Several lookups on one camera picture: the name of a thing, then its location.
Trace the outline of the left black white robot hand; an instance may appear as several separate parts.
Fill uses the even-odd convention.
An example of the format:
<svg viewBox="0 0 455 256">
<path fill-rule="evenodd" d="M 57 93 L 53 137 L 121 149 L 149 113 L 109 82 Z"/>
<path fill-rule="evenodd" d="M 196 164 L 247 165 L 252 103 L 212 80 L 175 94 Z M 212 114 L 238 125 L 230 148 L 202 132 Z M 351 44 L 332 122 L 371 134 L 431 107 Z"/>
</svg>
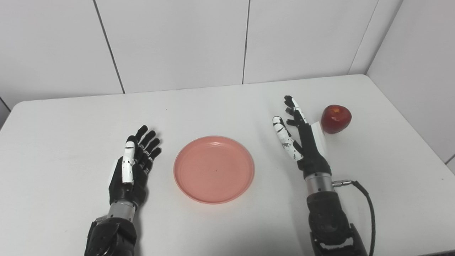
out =
<svg viewBox="0 0 455 256">
<path fill-rule="evenodd" d="M 127 201 L 136 209 L 144 204 L 149 173 L 161 154 L 160 143 L 156 131 L 146 125 L 127 138 L 109 184 L 109 204 Z"/>
</svg>

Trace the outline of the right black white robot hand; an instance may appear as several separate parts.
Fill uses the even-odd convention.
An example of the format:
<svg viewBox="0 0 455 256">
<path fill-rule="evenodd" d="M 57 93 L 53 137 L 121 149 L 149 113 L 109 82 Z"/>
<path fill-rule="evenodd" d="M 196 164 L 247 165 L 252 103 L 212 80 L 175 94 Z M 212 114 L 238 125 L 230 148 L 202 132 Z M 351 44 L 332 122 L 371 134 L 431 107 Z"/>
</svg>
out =
<svg viewBox="0 0 455 256">
<path fill-rule="evenodd" d="M 294 97 L 284 96 L 286 113 L 291 119 L 283 121 L 280 116 L 273 117 L 273 127 L 277 137 L 292 160 L 297 162 L 304 178 L 315 173 L 332 174 L 326 159 L 325 135 L 319 122 L 310 124 Z"/>
</svg>

